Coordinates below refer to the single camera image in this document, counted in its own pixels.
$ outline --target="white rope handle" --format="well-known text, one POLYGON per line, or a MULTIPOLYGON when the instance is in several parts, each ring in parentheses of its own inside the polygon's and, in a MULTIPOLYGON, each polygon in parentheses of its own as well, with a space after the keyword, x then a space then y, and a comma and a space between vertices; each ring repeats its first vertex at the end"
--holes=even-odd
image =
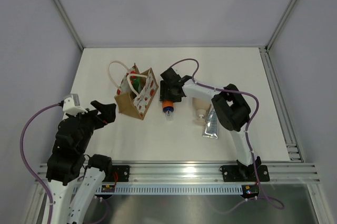
POLYGON ((135 77, 143 77, 143 78, 147 78, 147 76, 146 76, 146 75, 141 75, 141 74, 130 73, 130 74, 127 75, 127 77, 126 77, 126 80, 127 80, 127 82, 128 82, 128 85, 129 85, 130 88, 131 88, 131 91, 132 91, 135 95, 138 96, 139 93, 133 88, 133 86, 132 86, 132 84, 131 84, 130 77, 133 77, 133 76, 135 76, 135 77))
POLYGON ((112 78, 111 74, 110 74, 110 66, 113 64, 113 63, 117 63, 117 64, 120 64, 122 66, 124 66, 124 68, 126 69, 126 71, 128 71, 128 67, 122 63, 121 61, 118 61, 118 60, 114 60, 114 61, 111 61, 108 65, 107 65, 107 75, 110 79, 110 81, 112 82, 112 84, 114 84, 115 87, 117 87, 117 89, 120 87, 115 81, 114 79, 112 78))

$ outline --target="metal track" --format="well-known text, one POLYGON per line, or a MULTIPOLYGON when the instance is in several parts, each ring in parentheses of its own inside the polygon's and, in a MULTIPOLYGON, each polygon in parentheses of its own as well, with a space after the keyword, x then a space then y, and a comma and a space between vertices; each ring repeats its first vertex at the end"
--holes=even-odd
POLYGON ((24 215, 22 223, 24 224, 36 224, 38 214, 41 210, 44 199, 46 199, 46 193, 42 185, 36 183, 32 186, 31 199, 27 207, 27 213, 24 215))
POLYGON ((273 35, 271 36, 271 38, 269 39, 268 43, 267 43, 267 51, 269 51, 271 49, 271 47, 273 46, 275 40, 277 39, 277 37, 279 36, 283 26, 285 25, 286 21, 288 20, 290 14, 292 13, 296 3, 298 2, 298 0, 290 0, 288 3, 288 6, 286 7, 285 11, 283 12, 281 19, 279 20, 279 23, 277 24, 273 35))
POLYGON ((327 203, 321 185, 308 185, 308 190, 319 224, 334 223, 333 217, 326 207, 327 203))
POLYGON ((67 29, 70 32, 70 35, 73 37, 75 43, 77 44, 78 48, 80 49, 80 51, 83 51, 84 49, 84 45, 79 37, 79 35, 77 34, 72 22, 70 21, 62 3, 60 0, 52 0, 53 4, 55 5, 58 13, 60 14, 62 21, 64 22, 65 26, 67 27, 67 29))
POLYGON ((284 99, 281 93, 280 85, 277 80, 274 66, 271 62, 269 53, 265 48, 259 48, 264 70, 269 83, 270 91, 274 100, 277 116, 280 121, 283 137, 289 149, 289 158, 293 162, 304 162, 303 151, 296 138, 289 113, 287 111, 284 99))
MULTIPOLYGON (((249 182, 224 183, 221 165, 217 164, 128 164, 129 182, 120 185, 249 185, 249 182)), ((263 163, 269 170, 270 182, 263 184, 319 184, 314 164, 301 162, 263 163)), ((46 177, 47 165, 42 164, 39 175, 46 177)))

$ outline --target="purple cable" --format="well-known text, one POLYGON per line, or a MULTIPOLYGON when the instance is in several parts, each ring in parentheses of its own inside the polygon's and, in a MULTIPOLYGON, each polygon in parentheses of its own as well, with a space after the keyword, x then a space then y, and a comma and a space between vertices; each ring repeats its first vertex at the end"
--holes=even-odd
POLYGON ((33 177, 43 186, 43 188, 46 190, 46 193, 48 195, 49 198, 49 202, 51 203, 50 207, 49 207, 49 214, 48 214, 48 221, 47 224, 50 224, 52 221, 52 214, 53 214, 53 196, 51 191, 49 190, 48 186, 43 182, 43 180, 32 170, 32 168, 30 167, 30 165, 27 162, 25 153, 24 153, 24 148, 23 148, 23 139, 26 133, 26 130, 28 128, 28 126, 30 125, 30 123, 35 119, 35 117, 37 117, 39 114, 41 114, 42 112, 52 108, 52 107, 57 107, 59 106, 59 104, 53 104, 51 106, 48 106, 46 108, 41 109, 39 112, 37 112, 36 114, 34 114, 26 123, 26 125, 24 126, 24 128, 22 129, 21 132, 21 136, 20 136, 20 154, 21 154, 21 158, 22 161, 24 163, 24 165, 26 166, 27 170, 33 175, 33 177))
MULTIPOLYGON (((274 197, 269 197, 270 199, 274 200, 274 201, 277 201, 278 203, 280 204, 283 204, 282 201, 280 201, 279 199, 276 199, 274 197)), ((257 198, 250 198, 250 199, 247 199, 246 200, 243 200, 243 201, 240 201, 239 203, 237 203, 234 207, 232 207, 230 210, 226 211, 226 212, 222 212, 222 211, 219 211, 217 209, 215 209, 212 204, 210 203, 209 199, 207 197, 205 197, 206 199, 206 202, 207 204, 212 208, 212 210, 216 213, 218 213, 219 215, 228 215, 230 214, 231 212, 233 212, 236 208, 238 208, 239 206, 241 206, 242 204, 248 202, 248 201, 251 201, 251 200, 257 200, 257 199, 263 199, 263 200, 266 200, 266 197, 265 196, 260 196, 260 197, 257 197, 257 198)))
MULTIPOLYGON (((211 90, 216 90, 216 91, 224 91, 224 92, 227 92, 227 93, 243 94, 243 95, 250 96, 250 97, 252 97, 252 98, 255 100, 255 102, 256 102, 256 108, 255 108, 255 111, 253 112, 253 114, 252 114, 250 120, 248 121, 248 123, 246 124, 246 128, 245 128, 245 136, 246 136, 247 145, 248 145, 249 150, 250 150, 250 152, 251 152, 251 154, 252 154, 253 160, 255 160, 254 151, 253 151, 252 145, 251 145, 251 143, 250 143, 250 141, 249 141, 249 137, 248 137, 248 128, 249 128, 249 125, 251 124, 252 120, 254 119, 254 117, 255 117, 255 115, 257 114, 257 111, 258 111, 258 109, 259 109, 259 107, 260 107, 260 103, 259 103, 259 100, 257 99, 257 97, 254 96, 254 95, 252 95, 252 94, 250 94, 250 93, 246 93, 246 92, 244 92, 244 91, 234 91, 234 90, 226 90, 226 89, 221 89, 221 88, 214 88, 214 87, 212 87, 212 86, 208 86, 208 85, 204 85, 204 84, 201 84, 201 83, 196 82, 195 79, 194 79, 194 76, 195 76, 196 72, 199 70, 199 62, 198 62, 196 59, 194 59, 194 58, 186 58, 186 59, 179 60, 178 62, 176 62, 176 63, 174 63, 173 65, 171 65, 170 68, 173 67, 173 66, 175 66, 176 64, 179 64, 179 63, 181 63, 181 62, 188 61, 188 60, 191 60, 191 61, 195 61, 195 62, 196 62, 196 70, 195 70, 194 73, 192 74, 192 81, 193 81, 195 84, 197 84, 198 86, 202 86, 202 87, 205 87, 205 88, 208 88, 208 89, 211 89, 211 90)), ((265 200, 268 201, 269 204, 271 204, 271 205, 272 205, 273 207, 275 207, 276 209, 283 210, 284 207, 285 207, 285 205, 284 205, 284 203, 283 203, 282 201, 280 201, 280 200, 278 200, 278 199, 276 199, 276 198, 273 198, 273 197, 269 197, 269 196, 265 193, 265 191, 264 191, 262 185, 260 184, 259 176, 257 175, 257 167, 256 167, 256 163, 255 163, 255 162, 253 162, 253 166, 254 166, 254 172, 255 172, 255 176, 256 176, 256 182, 257 182, 257 184, 259 185, 259 188, 261 189, 261 191, 262 191, 262 193, 263 193, 263 195, 264 195, 264 197, 258 197, 258 199, 265 199, 265 200), (276 201, 276 202, 278 202, 278 203, 280 203, 281 206, 275 205, 275 204, 272 202, 272 200, 273 200, 273 201, 276 201)))
POLYGON ((101 221, 103 221, 106 216, 107 216, 107 213, 109 212, 109 203, 107 202, 106 199, 103 199, 103 198, 98 198, 97 199, 102 199, 105 203, 105 213, 103 214, 103 216, 101 217, 101 219, 99 219, 98 221, 95 221, 95 222, 90 222, 90 223, 84 223, 84 224, 98 224, 100 223, 101 221))

